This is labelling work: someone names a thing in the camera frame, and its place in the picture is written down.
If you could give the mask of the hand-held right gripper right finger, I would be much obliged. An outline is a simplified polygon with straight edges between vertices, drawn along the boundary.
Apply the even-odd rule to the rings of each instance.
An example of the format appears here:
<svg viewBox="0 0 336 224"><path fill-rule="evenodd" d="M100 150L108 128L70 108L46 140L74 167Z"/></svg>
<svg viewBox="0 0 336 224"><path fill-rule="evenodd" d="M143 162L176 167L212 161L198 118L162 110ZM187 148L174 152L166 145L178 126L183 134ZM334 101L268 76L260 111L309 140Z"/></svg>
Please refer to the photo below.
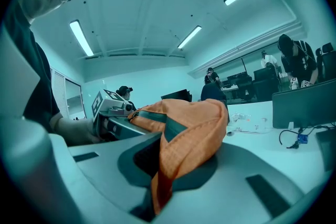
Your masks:
<svg viewBox="0 0 336 224"><path fill-rule="evenodd" d="M302 197L285 174L251 151L223 143L206 163L173 182L157 224L264 224Z"/></svg>

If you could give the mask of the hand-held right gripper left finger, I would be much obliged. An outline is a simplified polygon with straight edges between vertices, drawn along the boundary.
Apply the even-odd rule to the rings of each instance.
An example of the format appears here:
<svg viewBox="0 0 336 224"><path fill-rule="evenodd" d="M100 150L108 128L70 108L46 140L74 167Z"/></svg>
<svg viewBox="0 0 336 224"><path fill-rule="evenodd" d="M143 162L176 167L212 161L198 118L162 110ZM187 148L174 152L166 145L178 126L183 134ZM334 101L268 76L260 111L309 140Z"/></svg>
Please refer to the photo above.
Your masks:
<svg viewBox="0 0 336 224"><path fill-rule="evenodd" d="M130 185L118 169L118 158L125 150L157 134L123 141L68 147L56 134L49 138L61 178L77 205L82 224L162 224L130 214L141 203L146 189Z"/></svg>

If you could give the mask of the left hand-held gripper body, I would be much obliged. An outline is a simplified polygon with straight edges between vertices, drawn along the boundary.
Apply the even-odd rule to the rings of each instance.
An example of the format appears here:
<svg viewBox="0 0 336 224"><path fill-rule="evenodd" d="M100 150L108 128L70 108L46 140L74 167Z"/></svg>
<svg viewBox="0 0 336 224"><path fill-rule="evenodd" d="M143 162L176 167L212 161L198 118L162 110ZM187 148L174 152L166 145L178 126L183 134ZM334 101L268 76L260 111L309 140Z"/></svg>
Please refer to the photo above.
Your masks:
<svg viewBox="0 0 336 224"><path fill-rule="evenodd" d="M119 90L112 92L100 89L95 97L91 109L93 114L94 136L104 141L117 141L114 135L116 124L109 121L111 117L126 117L133 112L133 104L119 95Z"/></svg>

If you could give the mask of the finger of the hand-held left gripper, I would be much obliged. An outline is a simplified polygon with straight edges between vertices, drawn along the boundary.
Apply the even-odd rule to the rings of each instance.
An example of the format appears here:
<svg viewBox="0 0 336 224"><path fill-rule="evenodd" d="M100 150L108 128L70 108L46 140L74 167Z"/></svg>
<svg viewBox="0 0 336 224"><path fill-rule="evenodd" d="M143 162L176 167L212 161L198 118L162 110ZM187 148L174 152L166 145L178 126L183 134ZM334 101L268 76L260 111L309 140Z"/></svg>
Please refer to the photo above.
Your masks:
<svg viewBox="0 0 336 224"><path fill-rule="evenodd" d="M112 133L119 140L150 133L141 127L131 124L127 117L111 117L111 123L116 126L115 129L112 130Z"/></svg>

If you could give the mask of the orange fabric bag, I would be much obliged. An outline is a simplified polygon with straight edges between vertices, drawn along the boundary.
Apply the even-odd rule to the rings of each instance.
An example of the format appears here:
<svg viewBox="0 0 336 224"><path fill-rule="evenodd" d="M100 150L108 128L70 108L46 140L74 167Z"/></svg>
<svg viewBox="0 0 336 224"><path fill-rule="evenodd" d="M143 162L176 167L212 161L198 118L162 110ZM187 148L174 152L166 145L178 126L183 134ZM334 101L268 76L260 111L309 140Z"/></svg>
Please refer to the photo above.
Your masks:
<svg viewBox="0 0 336 224"><path fill-rule="evenodd" d="M197 169L220 148L226 135L228 109L222 101L164 99L128 116L131 124L160 132L159 168L151 180L155 215L173 193L173 182Z"/></svg>

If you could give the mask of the person's left forearm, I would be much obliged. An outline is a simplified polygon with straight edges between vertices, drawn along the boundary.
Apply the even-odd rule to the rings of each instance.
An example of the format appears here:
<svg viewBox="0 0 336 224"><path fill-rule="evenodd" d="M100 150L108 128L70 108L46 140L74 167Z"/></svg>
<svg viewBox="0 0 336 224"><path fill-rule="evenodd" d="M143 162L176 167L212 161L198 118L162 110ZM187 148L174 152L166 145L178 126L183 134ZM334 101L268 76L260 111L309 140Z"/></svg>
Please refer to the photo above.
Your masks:
<svg viewBox="0 0 336 224"><path fill-rule="evenodd" d="M93 121L66 119L61 113L54 115L50 122L52 131L63 137L68 146L87 145L101 142L94 133Z"/></svg>

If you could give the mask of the white louvered door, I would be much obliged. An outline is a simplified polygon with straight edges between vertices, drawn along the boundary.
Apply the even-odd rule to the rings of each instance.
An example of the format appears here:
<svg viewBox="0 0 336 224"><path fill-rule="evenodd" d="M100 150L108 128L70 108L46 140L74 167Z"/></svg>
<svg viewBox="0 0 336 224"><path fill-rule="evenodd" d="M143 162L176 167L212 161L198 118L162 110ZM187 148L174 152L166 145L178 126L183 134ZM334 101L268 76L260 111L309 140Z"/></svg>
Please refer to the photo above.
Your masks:
<svg viewBox="0 0 336 224"><path fill-rule="evenodd" d="M53 94L62 116L74 121L85 119L81 86L54 68L50 73Z"/></svg>

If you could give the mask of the white table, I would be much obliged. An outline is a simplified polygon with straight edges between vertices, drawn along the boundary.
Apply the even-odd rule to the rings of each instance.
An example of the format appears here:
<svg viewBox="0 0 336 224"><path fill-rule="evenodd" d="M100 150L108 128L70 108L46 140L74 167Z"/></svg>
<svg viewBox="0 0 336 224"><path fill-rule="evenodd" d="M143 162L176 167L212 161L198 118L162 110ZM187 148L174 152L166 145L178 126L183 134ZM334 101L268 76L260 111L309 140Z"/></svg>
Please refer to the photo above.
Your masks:
<svg viewBox="0 0 336 224"><path fill-rule="evenodd" d="M289 149L296 141L297 129L291 132L272 127L272 102L234 104L228 106L229 115L235 113L251 116L253 120L266 119L265 131L258 133L234 132L226 135L223 141L245 148L271 166L288 176L299 188L307 193L314 187L328 181L332 171L324 169L323 157L316 138L316 133L323 128L308 128L303 134L308 135L307 144L298 149Z"/></svg>

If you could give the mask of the curved dark monitor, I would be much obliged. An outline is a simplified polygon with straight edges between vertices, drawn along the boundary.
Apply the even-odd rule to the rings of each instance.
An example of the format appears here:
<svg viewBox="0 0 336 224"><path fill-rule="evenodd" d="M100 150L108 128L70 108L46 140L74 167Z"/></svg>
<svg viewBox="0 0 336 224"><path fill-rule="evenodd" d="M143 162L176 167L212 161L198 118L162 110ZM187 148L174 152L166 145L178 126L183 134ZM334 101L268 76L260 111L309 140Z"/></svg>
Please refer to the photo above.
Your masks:
<svg viewBox="0 0 336 224"><path fill-rule="evenodd" d="M287 129L336 122L336 79L272 95L272 126Z"/></svg>
<svg viewBox="0 0 336 224"><path fill-rule="evenodd" d="M163 95L161 96L161 99L178 99L178 100L184 100L184 101L188 101L191 102L192 101L192 95L190 94L189 91L187 91L186 89L180 90L180 91L176 91L167 95Z"/></svg>

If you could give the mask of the clear plastic bag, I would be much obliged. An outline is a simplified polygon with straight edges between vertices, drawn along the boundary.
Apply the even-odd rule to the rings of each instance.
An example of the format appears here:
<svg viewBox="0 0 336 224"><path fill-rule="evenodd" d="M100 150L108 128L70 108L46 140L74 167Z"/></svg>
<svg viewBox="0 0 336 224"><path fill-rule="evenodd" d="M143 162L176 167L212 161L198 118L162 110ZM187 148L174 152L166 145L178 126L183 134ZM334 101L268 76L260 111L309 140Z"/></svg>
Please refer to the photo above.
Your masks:
<svg viewBox="0 0 336 224"><path fill-rule="evenodd" d="M230 123L243 123L249 122L251 120L251 116L248 114L235 112L230 116Z"/></svg>

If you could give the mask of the black office chair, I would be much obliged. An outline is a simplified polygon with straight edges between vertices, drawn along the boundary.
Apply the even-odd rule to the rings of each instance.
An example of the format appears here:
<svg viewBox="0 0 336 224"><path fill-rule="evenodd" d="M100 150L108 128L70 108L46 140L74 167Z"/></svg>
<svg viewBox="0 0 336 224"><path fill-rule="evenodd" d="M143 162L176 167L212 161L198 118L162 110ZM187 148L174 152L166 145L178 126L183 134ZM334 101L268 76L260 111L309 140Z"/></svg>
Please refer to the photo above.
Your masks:
<svg viewBox="0 0 336 224"><path fill-rule="evenodd" d="M280 91L280 80L274 66L254 71L253 87L258 102L271 101L272 95Z"/></svg>
<svg viewBox="0 0 336 224"><path fill-rule="evenodd" d="M215 82L208 83L203 86L201 92L201 101L205 101L206 99L214 99L225 103L227 102L226 95Z"/></svg>
<svg viewBox="0 0 336 224"><path fill-rule="evenodd" d="M336 50L329 42L316 50L318 82L336 79Z"/></svg>

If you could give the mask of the grey closed laptop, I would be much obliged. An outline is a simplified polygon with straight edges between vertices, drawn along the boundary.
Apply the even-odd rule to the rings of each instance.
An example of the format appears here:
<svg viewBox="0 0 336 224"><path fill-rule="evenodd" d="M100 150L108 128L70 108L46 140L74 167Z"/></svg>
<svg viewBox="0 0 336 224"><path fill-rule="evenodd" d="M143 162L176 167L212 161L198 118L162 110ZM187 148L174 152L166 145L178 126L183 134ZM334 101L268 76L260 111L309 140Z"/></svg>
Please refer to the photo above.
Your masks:
<svg viewBox="0 0 336 224"><path fill-rule="evenodd" d="M324 170L336 169L336 130L327 130L316 134Z"/></svg>

